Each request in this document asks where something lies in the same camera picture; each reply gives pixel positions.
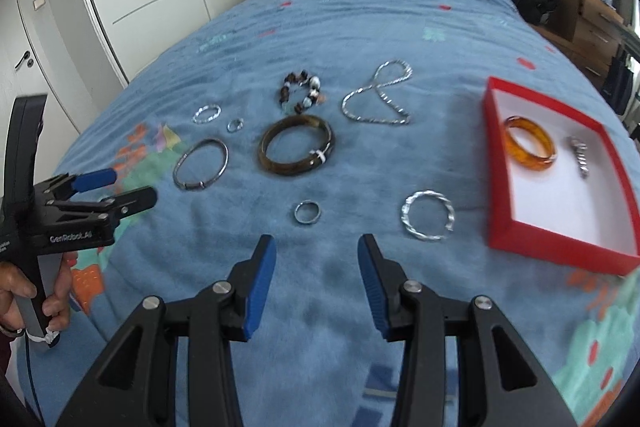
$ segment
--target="silver chain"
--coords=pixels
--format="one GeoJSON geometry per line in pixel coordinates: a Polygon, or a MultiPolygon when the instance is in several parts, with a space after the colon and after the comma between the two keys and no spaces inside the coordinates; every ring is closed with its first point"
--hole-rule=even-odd
{"type": "Polygon", "coordinates": [[[384,64],[381,64],[380,67],[376,70],[376,73],[374,73],[373,78],[371,80],[371,84],[369,84],[369,86],[361,87],[360,89],[356,89],[355,91],[351,91],[347,96],[344,97],[344,99],[342,100],[342,113],[347,118],[351,118],[351,120],[354,120],[354,121],[357,121],[357,122],[385,123],[385,124],[388,124],[388,125],[406,125],[406,124],[408,124],[409,120],[411,118],[411,115],[406,110],[404,110],[402,107],[400,107],[398,104],[394,103],[394,101],[391,100],[389,95],[386,94],[384,91],[382,91],[382,88],[383,87],[388,87],[388,86],[393,86],[395,84],[399,84],[400,82],[404,82],[405,80],[408,80],[411,77],[412,74],[414,74],[414,70],[404,60],[390,60],[388,62],[385,62],[384,64]],[[400,66],[402,66],[404,68],[404,71],[402,72],[402,76],[399,76],[398,78],[390,80],[389,82],[384,82],[383,84],[378,84],[376,81],[378,80],[378,76],[380,75],[380,72],[383,69],[385,69],[386,67],[388,67],[388,66],[390,66],[392,64],[399,64],[400,66]],[[375,89],[376,92],[378,93],[378,96],[380,97],[380,99],[382,99],[382,101],[384,103],[386,103],[386,105],[391,107],[396,113],[398,113],[403,118],[401,118],[400,120],[385,120],[383,118],[369,118],[368,116],[358,116],[358,115],[353,114],[352,112],[350,112],[347,109],[347,102],[349,102],[349,99],[352,96],[355,96],[356,94],[360,94],[360,93],[363,93],[365,91],[368,91],[369,89],[375,89]]]}

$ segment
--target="metal bolt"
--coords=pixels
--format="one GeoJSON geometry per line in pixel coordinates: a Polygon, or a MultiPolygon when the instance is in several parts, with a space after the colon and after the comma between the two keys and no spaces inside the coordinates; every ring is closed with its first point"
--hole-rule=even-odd
{"type": "Polygon", "coordinates": [[[213,292],[225,295],[231,291],[231,283],[229,281],[218,281],[213,285],[213,292]]]}
{"type": "Polygon", "coordinates": [[[155,310],[160,305],[160,299],[155,295],[151,295],[150,297],[145,297],[145,300],[142,301],[142,307],[145,310],[155,310]]]}
{"type": "Polygon", "coordinates": [[[409,293],[420,293],[422,291],[422,284],[412,279],[404,281],[402,287],[409,293]]]}
{"type": "Polygon", "coordinates": [[[487,297],[486,295],[479,295],[474,300],[474,303],[481,310],[490,310],[491,308],[494,307],[493,301],[489,297],[487,297]]]}

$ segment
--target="blue bedsheet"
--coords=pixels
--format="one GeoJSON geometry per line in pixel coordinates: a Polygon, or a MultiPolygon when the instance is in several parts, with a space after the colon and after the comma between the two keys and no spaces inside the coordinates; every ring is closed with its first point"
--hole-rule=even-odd
{"type": "MultiPolygon", "coordinates": [[[[151,211],[123,221],[114,247],[80,253],[74,289],[87,313],[77,307],[59,345],[33,355],[47,424],[141,299],[193,296],[250,256],[262,233],[274,235],[278,246],[273,283],[254,338],[232,348],[247,427],[388,425],[402,346],[387,344],[374,329],[356,261],[357,240],[367,232],[409,277],[440,295],[492,296],[579,423],[593,419],[598,404],[606,409],[638,359],[638,274],[619,282],[487,248],[481,97],[491,75],[601,121],[640,194],[638,153],[618,119],[509,0],[247,0],[162,54],[82,134],[59,169],[113,166],[116,187],[90,197],[152,184],[159,200],[151,211]],[[414,68],[413,78],[388,90],[412,114],[412,124],[345,118],[345,94],[368,84],[377,66],[393,58],[414,68]],[[257,144],[283,117],[278,92],[284,76],[302,69],[322,80],[326,103],[310,112],[331,124],[337,146],[321,168],[282,178],[260,169],[257,144]],[[192,123],[197,108],[210,102],[220,104],[222,115],[210,124],[192,123]],[[244,129],[228,134],[233,118],[244,118],[244,129]],[[228,169],[207,190],[179,190],[172,181],[175,161],[209,136],[228,144],[228,169]],[[455,232],[442,243],[414,239],[399,219],[404,198],[427,188],[446,194],[456,208],[455,232]],[[312,227],[292,219],[293,207],[305,199],[322,206],[312,227]]],[[[394,116],[372,91],[351,107],[394,116]]],[[[291,160],[309,150],[312,138],[287,134],[274,143],[273,155],[291,160]]],[[[204,150],[184,174],[207,176],[219,161],[218,152],[204,150]]],[[[443,223],[435,203],[416,204],[412,218],[421,228],[439,230],[443,223]]],[[[184,347],[177,386],[181,426],[184,347]]],[[[447,358],[454,402],[454,353],[447,358]]],[[[20,365],[31,399],[23,357],[20,365]]],[[[453,425],[451,414],[448,422],[453,425]]]]}

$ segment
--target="blue gripper pad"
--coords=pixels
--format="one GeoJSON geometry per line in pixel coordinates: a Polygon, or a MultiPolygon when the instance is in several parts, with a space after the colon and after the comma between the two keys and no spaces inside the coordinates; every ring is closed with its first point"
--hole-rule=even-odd
{"type": "Polygon", "coordinates": [[[94,188],[113,185],[118,179],[118,174],[114,169],[102,169],[101,171],[80,174],[71,183],[71,188],[76,192],[88,192],[94,188]]]}
{"type": "Polygon", "coordinates": [[[358,265],[360,266],[360,275],[369,300],[373,323],[376,325],[376,329],[382,333],[382,337],[386,339],[389,332],[389,322],[386,317],[388,302],[364,237],[361,237],[358,241],[358,265]]]}
{"type": "Polygon", "coordinates": [[[273,277],[273,270],[276,266],[276,242],[273,237],[270,238],[260,261],[254,278],[254,285],[249,292],[246,302],[246,314],[244,316],[244,325],[242,330],[247,340],[254,334],[255,330],[260,326],[262,312],[267,302],[267,294],[273,277]]]}

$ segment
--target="amber bangle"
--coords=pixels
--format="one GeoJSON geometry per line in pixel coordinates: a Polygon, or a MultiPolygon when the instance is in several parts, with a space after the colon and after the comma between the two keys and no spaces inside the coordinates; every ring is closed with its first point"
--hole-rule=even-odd
{"type": "Polygon", "coordinates": [[[260,164],[269,172],[274,172],[280,176],[295,176],[296,174],[302,174],[321,166],[334,149],[335,136],[334,132],[324,120],[316,116],[308,114],[299,114],[294,116],[288,116],[279,122],[273,124],[262,139],[260,140],[260,147],[258,147],[258,159],[260,164]],[[309,156],[303,158],[300,161],[293,163],[277,163],[267,158],[267,148],[271,141],[282,131],[289,127],[297,127],[299,125],[306,125],[308,127],[316,127],[324,132],[324,140],[322,145],[313,151],[309,156]]]}
{"type": "Polygon", "coordinates": [[[505,146],[509,155],[519,164],[533,171],[543,171],[548,169],[556,161],[557,153],[551,137],[534,121],[522,116],[511,116],[504,121],[505,146]],[[543,149],[544,156],[536,156],[524,149],[511,136],[511,128],[518,128],[527,131],[543,149]]]}

